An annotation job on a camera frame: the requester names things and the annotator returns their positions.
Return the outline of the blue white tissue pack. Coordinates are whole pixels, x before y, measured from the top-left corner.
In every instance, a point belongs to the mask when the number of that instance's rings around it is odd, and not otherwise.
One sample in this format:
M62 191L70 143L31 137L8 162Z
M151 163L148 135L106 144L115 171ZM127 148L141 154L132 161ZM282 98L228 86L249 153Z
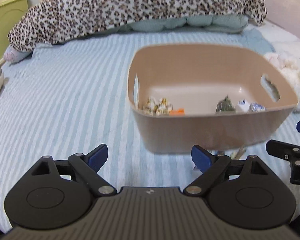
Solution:
M236 111L247 113L247 112L262 112L266 110L266 107L256 103L249 102L245 99L239 101L235 107Z

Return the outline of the clear bag of green herbs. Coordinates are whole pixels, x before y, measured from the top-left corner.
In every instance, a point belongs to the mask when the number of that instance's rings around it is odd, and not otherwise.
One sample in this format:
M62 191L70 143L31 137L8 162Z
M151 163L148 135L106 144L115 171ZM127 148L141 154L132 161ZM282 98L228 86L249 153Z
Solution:
M228 96L217 103L216 112L233 112L235 111L234 106Z

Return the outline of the floral yellow white cloth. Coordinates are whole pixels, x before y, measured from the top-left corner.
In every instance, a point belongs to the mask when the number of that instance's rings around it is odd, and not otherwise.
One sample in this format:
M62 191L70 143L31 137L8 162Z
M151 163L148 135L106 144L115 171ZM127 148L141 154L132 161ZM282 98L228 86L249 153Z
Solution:
M149 97L142 110L145 114L152 116L185 114L183 108L174 109L173 105L166 98L156 100L154 97Z

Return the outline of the metal keys bunch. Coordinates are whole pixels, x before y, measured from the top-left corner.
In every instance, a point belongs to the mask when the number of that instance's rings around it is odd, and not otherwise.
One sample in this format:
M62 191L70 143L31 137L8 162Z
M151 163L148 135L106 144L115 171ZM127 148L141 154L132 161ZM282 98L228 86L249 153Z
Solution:
M239 149L230 151L216 151L215 155L218 157L222 157L224 155L229 156L233 160L239 160L243 154L245 154L247 148L246 147L240 147Z

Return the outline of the white fluffy plush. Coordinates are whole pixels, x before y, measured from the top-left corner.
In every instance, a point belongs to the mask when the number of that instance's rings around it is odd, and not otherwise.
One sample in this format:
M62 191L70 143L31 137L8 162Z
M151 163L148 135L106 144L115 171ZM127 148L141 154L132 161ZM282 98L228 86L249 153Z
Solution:
M287 80L298 97L294 113L300 113L300 64L297 58L288 52L266 53L264 58L272 64Z

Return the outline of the tan plastic storage basket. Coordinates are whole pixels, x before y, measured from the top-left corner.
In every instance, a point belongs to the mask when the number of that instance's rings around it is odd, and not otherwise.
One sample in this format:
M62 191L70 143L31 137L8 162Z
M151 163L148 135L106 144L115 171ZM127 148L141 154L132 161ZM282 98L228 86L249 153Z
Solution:
M293 88L263 56L247 48L216 44L166 44L139 49L130 64L127 96L145 148L184 153L198 144L229 150L266 141L298 103ZM262 112L216 112L226 96ZM184 115L152 116L149 97L166 98Z

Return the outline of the teal quilted comforter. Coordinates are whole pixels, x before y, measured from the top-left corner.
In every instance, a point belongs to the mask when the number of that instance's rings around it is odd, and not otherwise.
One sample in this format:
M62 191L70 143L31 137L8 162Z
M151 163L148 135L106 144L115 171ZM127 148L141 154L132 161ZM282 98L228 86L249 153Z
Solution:
M182 18L142 20L113 27L99 34L109 35L124 32L157 33L185 26L202 28L209 32L237 34L248 25L249 18L245 15L199 15Z

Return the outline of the pink grey pillow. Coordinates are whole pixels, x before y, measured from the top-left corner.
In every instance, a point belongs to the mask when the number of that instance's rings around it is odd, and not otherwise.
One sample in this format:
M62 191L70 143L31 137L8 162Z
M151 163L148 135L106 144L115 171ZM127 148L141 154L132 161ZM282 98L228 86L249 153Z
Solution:
M30 54L32 54L31 51L28 52L18 51L14 49L11 45L9 45L4 52L3 59L6 62L17 63L22 61L26 57L28 57Z

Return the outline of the green plastic storage bin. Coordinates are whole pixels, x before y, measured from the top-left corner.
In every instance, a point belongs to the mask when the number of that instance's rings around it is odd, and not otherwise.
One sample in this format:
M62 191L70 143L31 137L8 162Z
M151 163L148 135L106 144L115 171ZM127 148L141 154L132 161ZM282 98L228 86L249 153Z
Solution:
M28 10L27 0L6 0L0 3L0 60L9 45L7 35Z

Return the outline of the leopard print blanket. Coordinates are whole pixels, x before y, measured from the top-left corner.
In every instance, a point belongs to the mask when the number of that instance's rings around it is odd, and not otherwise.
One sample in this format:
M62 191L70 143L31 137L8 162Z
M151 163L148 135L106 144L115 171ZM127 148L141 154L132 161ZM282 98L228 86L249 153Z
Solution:
M256 24L267 16L265 0L42 0L8 33L23 53L37 44L58 44L143 20L201 15L247 15Z

